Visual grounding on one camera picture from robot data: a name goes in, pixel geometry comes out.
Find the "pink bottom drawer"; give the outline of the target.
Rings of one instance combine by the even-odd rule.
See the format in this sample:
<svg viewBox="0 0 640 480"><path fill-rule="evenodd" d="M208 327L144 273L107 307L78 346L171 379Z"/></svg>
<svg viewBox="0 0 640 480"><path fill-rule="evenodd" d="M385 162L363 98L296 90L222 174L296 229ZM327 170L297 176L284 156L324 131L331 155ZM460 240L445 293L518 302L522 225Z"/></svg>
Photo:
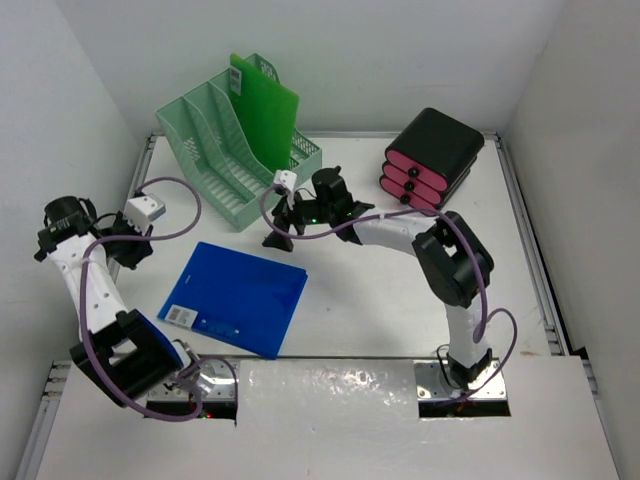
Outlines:
<svg viewBox="0 0 640 480"><path fill-rule="evenodd" d="M414 188L407 190L405 185L396 183L386 176L381 176L379 184L386 193L398 199L402 205L415 208L441 208L441 195L422 183L414 183Z"/></svg>

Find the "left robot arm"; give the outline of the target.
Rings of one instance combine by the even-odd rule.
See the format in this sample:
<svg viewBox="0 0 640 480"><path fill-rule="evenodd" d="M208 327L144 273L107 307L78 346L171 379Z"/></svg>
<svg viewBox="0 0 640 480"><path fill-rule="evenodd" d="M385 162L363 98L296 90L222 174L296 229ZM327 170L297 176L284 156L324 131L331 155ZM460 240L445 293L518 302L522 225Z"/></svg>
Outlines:
<svg viewBox="0 0 640 480"><path fill-rule="evenodd" d="M108 262L135 269L153 253L148 237L166 211L154 195L136 193L113 224L99 226L93 203L64 196L44 208L34 258L53 263L76 308L85 296L85 320L94 355L111 381L136 400L192 363L185 345L171 341L142 313L125 306Z"/></svg>

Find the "pink top drawer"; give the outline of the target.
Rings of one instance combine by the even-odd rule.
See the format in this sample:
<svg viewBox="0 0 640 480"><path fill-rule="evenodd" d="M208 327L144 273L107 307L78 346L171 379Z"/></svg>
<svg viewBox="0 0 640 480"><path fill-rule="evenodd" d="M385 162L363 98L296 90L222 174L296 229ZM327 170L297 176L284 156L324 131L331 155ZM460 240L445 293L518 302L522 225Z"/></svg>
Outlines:
<svg viewBox="0 0 640 480"><path fill-rule="evenodd" d="M427 185L437 192L444 192L449 187L447 180L442 175L396 150L389 150L385 157L384 174L397 184L404 184L409 180L414 180Z"/></svg>

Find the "blue file folder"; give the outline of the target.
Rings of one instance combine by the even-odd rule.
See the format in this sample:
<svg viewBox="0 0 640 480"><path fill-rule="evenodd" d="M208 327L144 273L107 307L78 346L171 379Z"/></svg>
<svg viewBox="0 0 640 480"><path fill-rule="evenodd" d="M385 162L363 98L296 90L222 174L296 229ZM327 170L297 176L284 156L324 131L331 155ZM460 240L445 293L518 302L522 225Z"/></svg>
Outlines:
<svg viewBox="0 0 640 480"><path fill-rule="evenodd" d="M157 319L275 359L307 279L302 268L200 242Z"/></svg>

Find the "pink drawer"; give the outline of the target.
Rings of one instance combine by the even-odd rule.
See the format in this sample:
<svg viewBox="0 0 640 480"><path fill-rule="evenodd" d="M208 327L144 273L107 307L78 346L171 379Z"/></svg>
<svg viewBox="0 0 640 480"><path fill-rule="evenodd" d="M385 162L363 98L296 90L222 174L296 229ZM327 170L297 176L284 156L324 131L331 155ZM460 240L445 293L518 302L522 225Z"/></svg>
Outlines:
<svg viewBox="0 0 640 480"><path fill-rule="evenodd" d="M384 174L397 184L404 184L409 180L414 180L427 185L437 192L444 192L449 187L447 180L442 175L396 150L389 150L385 157Z"/></svg>
<svg viewBox="0 0 640 480"><path fill-rule="evenodd" d="M396 183L386 176L381 176L379 184L386 193L398 199L402 205L415 208L441 208L441 195L422 183L414 183L414 188L407 190L405 185Z"/></svg>
<svg viewBox="0 0 640 480"><path fill-rule="evenodd" d="M395 167L389 162L382 166L383 175L380 177L382 188L400 199L403 195L417 195L432 205L440 205L444 201L441 193L429 187L419 179L411 178L407 172Z"/></svg>

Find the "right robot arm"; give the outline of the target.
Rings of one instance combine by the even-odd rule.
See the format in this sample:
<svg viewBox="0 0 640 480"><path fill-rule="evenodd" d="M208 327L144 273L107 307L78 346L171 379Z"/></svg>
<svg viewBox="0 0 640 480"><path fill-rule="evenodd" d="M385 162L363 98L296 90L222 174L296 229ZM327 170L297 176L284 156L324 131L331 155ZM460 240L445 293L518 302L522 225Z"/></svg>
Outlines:
<svg viewBox="0 0 640 480"><path fill-rule="evenodd" d="M308 239L309 226L327 226L327 235L358 246L385 247L417 259L432 293L444 304L449 329L448 377L465 388L489 366L492 349L484 339L488 324L486 289L494 261L464 219L431 207L391 211L357 201L337 167L311 178L305 199L290 170L275 173L268 194L279 200L261 215L271 231L263 246L290 252Z"/></svg>

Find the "green clip file folder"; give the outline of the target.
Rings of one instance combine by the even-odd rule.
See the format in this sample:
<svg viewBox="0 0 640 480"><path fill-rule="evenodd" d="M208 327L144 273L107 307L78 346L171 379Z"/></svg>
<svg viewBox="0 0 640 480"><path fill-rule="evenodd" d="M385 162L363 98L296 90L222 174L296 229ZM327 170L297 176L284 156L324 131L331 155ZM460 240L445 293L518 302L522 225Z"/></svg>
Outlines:
<svg viewBox="0 0 640 480"><path fill-rule="evenodd" d="M230 100L254 157L268 170L290 169L299 96L264 58L230 55Z"/></svg>

